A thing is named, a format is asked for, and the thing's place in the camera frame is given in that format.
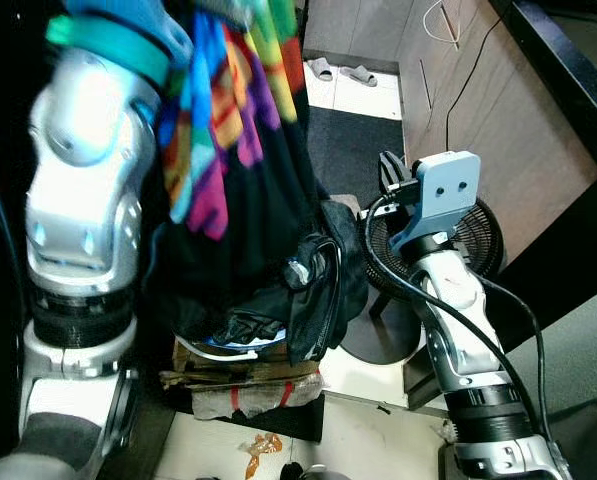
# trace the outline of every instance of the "white tiled floor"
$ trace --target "white tiled floor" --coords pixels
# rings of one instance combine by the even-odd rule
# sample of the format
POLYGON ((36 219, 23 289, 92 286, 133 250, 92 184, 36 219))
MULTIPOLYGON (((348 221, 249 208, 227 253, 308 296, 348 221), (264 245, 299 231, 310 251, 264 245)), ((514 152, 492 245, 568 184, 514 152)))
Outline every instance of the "white tiled floor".
POLYGON ((336 66, 332 66, 331 82, 318 80, 306 62, 303 67, 309 105, 390 120, 402 119, 396 75, 374 72, 378 86, 366 87, 342 75, 336 66))
MULTIPOLYGON (((352 480, 435 480, 442 440, 432 428, 441 424, 436 417, 402 409, 387 414, 374 405, 327 397, 322 442, 281 436, 282 452, 262 455, 254 480, 278 480, 282 466, 290 461, 305 468, 323 463, 352 480)), ((250 457, 238 446, 252 442, 256 433, 263 432, 177 413, 156 479, 244 479, 250 457)))

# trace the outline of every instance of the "black doormat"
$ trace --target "black doormat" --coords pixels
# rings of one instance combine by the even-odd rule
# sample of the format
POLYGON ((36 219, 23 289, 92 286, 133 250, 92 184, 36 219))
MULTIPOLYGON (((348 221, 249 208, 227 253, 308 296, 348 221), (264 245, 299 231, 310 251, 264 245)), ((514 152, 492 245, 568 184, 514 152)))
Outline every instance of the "black doormat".
POLYGON ((310 107, 307 144, 316 177, 328 193, 355 195, 366 208, 380 194, 380 152, 403 154, 402 122, 310 107))
MULTIPOLYGON (((193 415, 189 390, 171 389, 167 392, 167 400, 173 409, 193 415)), ((221 417, 216 420, 320 443, 324 411, 325 395, 321 394, 302 407, 274 408, 252 418, 247 418, 238 411, 232 418, 221 417)))

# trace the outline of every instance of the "slipper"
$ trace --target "slipper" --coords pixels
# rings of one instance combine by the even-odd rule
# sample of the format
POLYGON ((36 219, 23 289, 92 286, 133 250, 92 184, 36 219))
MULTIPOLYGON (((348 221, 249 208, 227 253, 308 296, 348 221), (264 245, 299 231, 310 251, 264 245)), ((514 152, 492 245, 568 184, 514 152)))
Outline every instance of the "slipper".
POLYGON ((340 69, 340 73, 351 78, 352 80, 357 81, 358 83, 366 85, 367 87, 375 87, 378 85, 378 80, 376 80, 376 77, 374 77, 373 74, 362 65, 359 65, 356 68, 342 67, 340 69))
POLYGON ((325 57, 321 57, 317 60, 307 60, 307 65, 314 72, 314 75, 316 75, 318 80, 331 82, 334 79, 334 76, 331 73, 331 65, 327 63, 325 57))

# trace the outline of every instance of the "wall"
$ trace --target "wall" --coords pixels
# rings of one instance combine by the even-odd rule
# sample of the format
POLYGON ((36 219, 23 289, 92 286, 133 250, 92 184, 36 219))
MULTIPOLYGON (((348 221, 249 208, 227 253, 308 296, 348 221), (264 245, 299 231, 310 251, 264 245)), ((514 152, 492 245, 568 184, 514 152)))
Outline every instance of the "wall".
POLYGON ((393 61, 412 0, 311 0, 305 49, 393 61))
MULTIPOLYGON (((547 406, 558 412, 597 398, 597 295, 543 331, 547 406)), ((533 339, 509 354, 536 401, 533 339)))
MULTIPOLYGON (((461 30, 454 46, 423 30, 430 5, 413 1, 398 51, 409 162, 446 150, 447 111, 498 19, 488 0, 445 0, 449 25, 461 30)), ((448 39, 448 22, 436 8, 427 25, 448 39)), ((597 178, 595 162, 502 23, 448 123, 449 149, 482 159, 480 195, 498 218, 509 262, 597 178)))

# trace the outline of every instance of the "floor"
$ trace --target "floor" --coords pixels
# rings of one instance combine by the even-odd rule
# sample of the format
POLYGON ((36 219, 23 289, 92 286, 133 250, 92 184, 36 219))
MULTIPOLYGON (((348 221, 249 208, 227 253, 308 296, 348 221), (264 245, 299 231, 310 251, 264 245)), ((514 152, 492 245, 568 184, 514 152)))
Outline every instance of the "floor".
MULTIPOLYGON (((378 86, 370 88, 333 67, 333 80, 322 82, 305 65, 309 103, 401 120, 398 78, 375 75, 378 86)), ((443 440, 434 429, 442 419, 404 409, 402 362, 369 365, 338 348, 329 351, 321 371, 328 384, 321 443, 281 436, 282 451, 260 457, 254 480, 278 480, 282 466, 293 461, 305 468, 325 464, 352 480, 438 478, 437 452, 443 440)), ((155 479, 243 479, 250 457, 241 447, 258 433, 264 432, 177 413, 155 479)))

